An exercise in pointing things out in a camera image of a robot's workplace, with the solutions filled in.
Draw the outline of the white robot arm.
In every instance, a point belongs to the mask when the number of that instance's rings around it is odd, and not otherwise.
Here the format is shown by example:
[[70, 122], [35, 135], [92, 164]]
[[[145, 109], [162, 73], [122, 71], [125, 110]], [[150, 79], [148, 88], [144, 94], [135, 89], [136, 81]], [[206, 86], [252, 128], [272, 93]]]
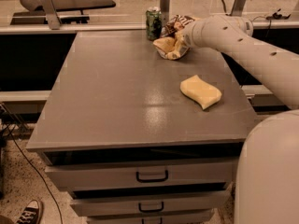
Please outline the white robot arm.
[[299, 223], [299, 59], [252, 36], [242, 17], [211, 16], [182, 30], [190, 48], [210, 48], [235, 60], [275, 97], [250, 131], [235, 178], [234, 224]]

